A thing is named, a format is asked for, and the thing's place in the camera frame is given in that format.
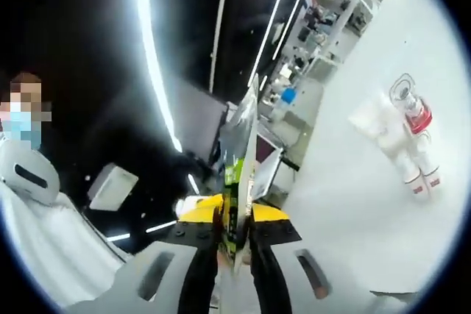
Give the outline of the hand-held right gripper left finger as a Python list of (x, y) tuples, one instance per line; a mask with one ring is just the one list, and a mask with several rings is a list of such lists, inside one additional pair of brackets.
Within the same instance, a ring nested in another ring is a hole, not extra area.
[(222, 196), (203, 198), (161, 241), (117, 271), (110, 289), (67, 313), (208, 313), (217, 275)]

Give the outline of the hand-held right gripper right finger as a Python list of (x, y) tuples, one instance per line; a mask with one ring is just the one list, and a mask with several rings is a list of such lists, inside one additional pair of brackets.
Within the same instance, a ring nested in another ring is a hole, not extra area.
[(251, 272), (262, 313), (366, 313), (372, 295), (336, 259), (315, 255), (289, 216), (253, 204)]

